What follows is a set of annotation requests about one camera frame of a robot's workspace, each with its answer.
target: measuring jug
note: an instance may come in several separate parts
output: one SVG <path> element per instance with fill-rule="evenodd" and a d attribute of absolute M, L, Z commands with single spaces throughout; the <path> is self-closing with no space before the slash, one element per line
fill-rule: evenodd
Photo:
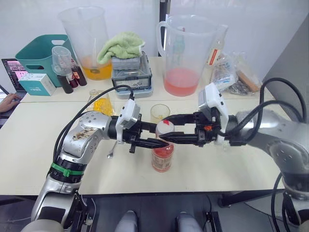
<path fill-rule="evenodd" d="M 161 27 L 166 27 L 165 50 Z M 157 46 L 166 58 L 164 87 L 175 96 L 193 94 L 201 77 L 217 25 L 197 15 L 176 15 L 157 25 Z"/>
<path fill-rule="evenodd" d="M 111 77 L 112 64 L 97 63 L 97 56 L 108 40 L 104 10 L 97 6 L 75 7 L 59 13 L 84 74 L 92 80 Z"/>

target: green towel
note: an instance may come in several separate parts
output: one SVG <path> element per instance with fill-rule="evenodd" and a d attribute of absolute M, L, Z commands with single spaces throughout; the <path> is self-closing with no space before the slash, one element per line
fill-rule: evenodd
<path fill-rule="evenodd" d="M 112 57 L 120 59 L 141 57 L 141 47 L 144 45 L 145 41 L 134 32 L 121 32 L 105 43 L 98 54 L 97 62 L 99 64 L 105 64 Z"/>

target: pink liquid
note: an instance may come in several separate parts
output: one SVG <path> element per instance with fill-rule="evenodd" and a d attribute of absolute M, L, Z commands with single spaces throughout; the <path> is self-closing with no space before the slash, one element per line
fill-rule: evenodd
<path fill-rule="evenodd" d="M 166 73 L 164 87 L 172 95 L 184 97 L 193 94 L 197 88 L 199 75 L 185 68 L 176 68 Z"/>

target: laptop screen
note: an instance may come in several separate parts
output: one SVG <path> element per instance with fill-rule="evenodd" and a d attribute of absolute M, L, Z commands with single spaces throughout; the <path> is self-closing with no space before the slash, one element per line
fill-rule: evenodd
<path fill-rule="evenodd" d="M 26 73 L 25 68 L 16 59 L 1 59 L 16 92 L 25 92 L 18 80 Z"/>

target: cardboard box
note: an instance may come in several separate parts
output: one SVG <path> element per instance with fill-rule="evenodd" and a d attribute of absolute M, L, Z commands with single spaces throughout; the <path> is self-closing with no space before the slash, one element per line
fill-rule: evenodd
<path fill-rule="evenodd" d="M 45 73 L 27 73 L 19 83 L 30 95 L 52 96 L 56 87 Z"/>

